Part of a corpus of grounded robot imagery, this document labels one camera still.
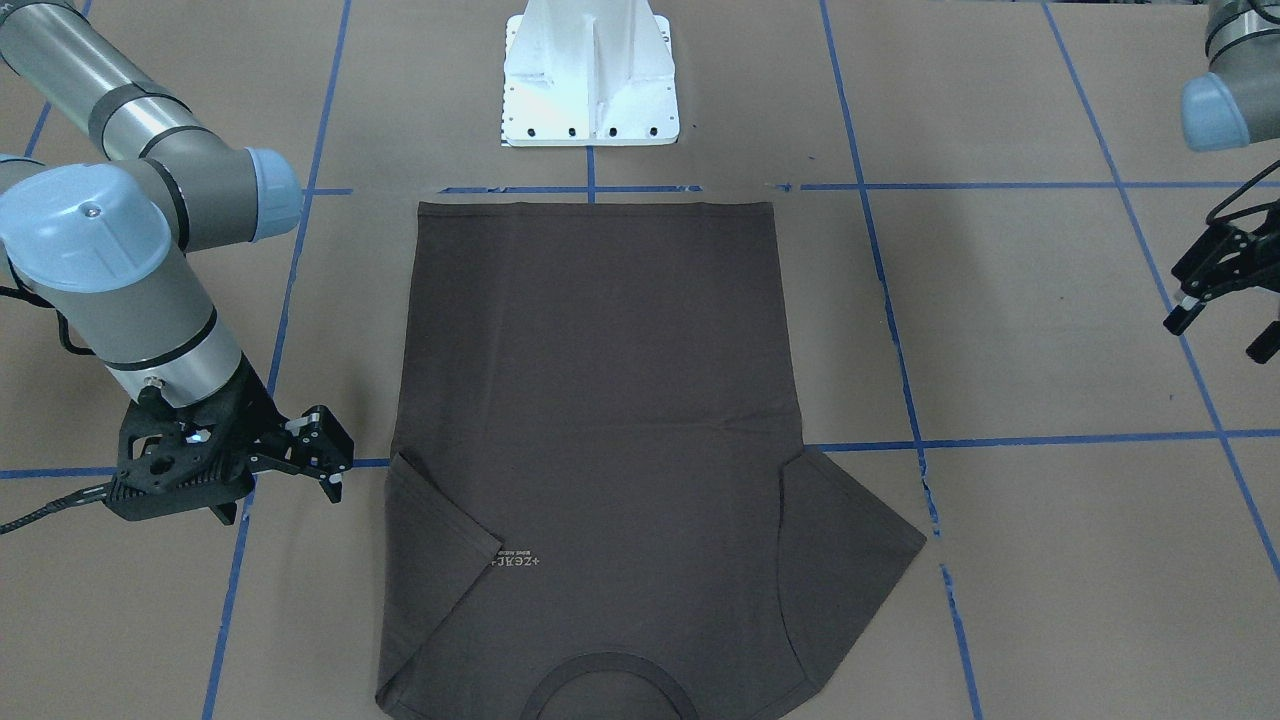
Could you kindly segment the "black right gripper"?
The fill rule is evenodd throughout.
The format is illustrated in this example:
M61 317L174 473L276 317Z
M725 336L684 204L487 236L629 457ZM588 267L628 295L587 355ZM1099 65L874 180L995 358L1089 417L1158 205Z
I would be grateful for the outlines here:
M339 503L353 464L355 442L329 407L285 421L242 360L220 389L186 407L170 405L157 380L143 386L122 421L105 505L127 521L207 509L230 527L253 473L310 477Z

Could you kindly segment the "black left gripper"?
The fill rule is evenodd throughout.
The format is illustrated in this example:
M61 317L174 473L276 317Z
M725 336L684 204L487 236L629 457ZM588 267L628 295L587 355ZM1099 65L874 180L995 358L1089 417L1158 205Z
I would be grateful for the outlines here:
M1233 195L1215 206L1204 228L1172 266L1178 291L1164 328L1183 336L1208 301L1243 290L1277 292L1277 200L1230 211ZM1280 350L1280 320L1247 346L1253 363L1266 364Z

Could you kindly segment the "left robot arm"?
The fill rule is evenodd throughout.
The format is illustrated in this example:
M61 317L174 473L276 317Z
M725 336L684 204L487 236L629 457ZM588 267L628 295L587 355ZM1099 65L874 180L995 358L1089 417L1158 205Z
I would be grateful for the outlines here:
M1185 82L1181 133L1194 152L1244 149L1279 136L1279 19L1275 1L1211 1L1204 29L1208 69ZM1164 320L1181 336L1204 307L1244 290L1277 292L1277 201L1229 206L1277 173L1272 163L1204 218L1204 231L1172 265L1178 296Z

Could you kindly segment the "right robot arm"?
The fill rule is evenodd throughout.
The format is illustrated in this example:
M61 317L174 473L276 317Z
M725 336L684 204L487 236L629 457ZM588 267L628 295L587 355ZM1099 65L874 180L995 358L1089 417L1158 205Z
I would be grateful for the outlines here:
M236 520L260 471L342 498L355 443L323 405L289 419L195 274L191 252L294 229L303 191L270 149L233 149L69 1L5 1L3 63L101 163L3 158L3 295L55 311L65 351L129 396L111 478L9 521L102 503L127 521Z

